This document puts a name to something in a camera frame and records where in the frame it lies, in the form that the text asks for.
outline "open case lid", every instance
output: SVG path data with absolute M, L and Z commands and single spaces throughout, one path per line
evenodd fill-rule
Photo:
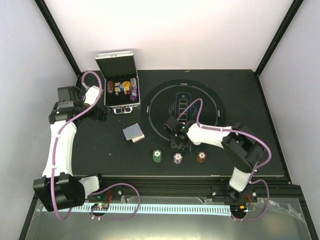
M 95 61 L 106 80 L 121 76 L 138 76 L 134 53 L 132 51 L 98 54 L 95 57 Z

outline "white cable tray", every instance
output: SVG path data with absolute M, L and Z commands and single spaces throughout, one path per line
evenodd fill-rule
M 85 202 L 72 209 L 74 213 L 90 213 L 96 203 Z M 94 213 L 132 214 L 138 204 L 111 203 L 108 210 L 94 210 Z M 140 204 L 137 214 L 179 214 L 179 215 L 219 215 L 231 216 L 228 205 L 189 205 L 189 204 Z

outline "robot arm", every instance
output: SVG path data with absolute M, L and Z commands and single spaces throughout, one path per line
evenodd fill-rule
M 72 148 L 77 127 L 86 117 L 93 117 L 95 120 L 105 121 L 107 113 L 101 111 L 99 107 L 94 107 L 84 116 L 65 126 L 59 135 L 55 151 L 55 166 L 52 165 L 53 151 L 56 137 L 61 127 L 71 118 L 80 114 L 91 106 L 99 96 L 99 88 L 92 86 L 85 93 L 84 100 L 77 95 L 75 87 L 58 88 L 59 102 L 57 102 L 49 115 L 51 123 L 51 143 L 45 169 L 41 179 L 33 182 L 33 189 L 45 208 L 53 211 L 51 199 L 50 181 L 52 177 L 52 168 L 54 171 L 54 193 L 58 209 L 71 208 L 83 205 L 85 198 L 92 192 L 100 188 L 99 176 L 84 177 L 77 180 L 72 173 Z
M 247 186 L 254 167 L 264 153 L 264 148 L 250 138 L 227 131 L 204 129 L 194 121 L 182 124 L 171 117 L 165 122 L 164 128 L 171 133 L 171 147 L 182 149 L 186 153 L 191 152 L 192 145 L 201 143 L 223 148 L 234 165 L 229 186 L 238 193 Z M 242 123 L 220 129 L 234 129 L 252 134 Z

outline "white wall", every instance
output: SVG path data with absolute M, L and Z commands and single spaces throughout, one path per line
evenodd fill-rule
M 140 70 L 255 70 L 292 1 L 46 0 L 82 71 L 128 49 Z
M 0 239 L 19 238 L 42 176 L 57 87 L 76 76 L 33 0 L 0 7 Z
M 261 75 L 295 184 L 320 235 L 320 1 L 304 1 Z

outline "green poker chip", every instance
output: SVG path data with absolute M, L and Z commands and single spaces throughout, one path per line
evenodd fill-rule
M 161 156 L 162 156 L 162 153 L 160 150 L 154 150 L 153 151 L 153 154 L 152 154 L 152 157 L 153 157 L 153 161 L 155 163 L 160 163 L 161 162 Z

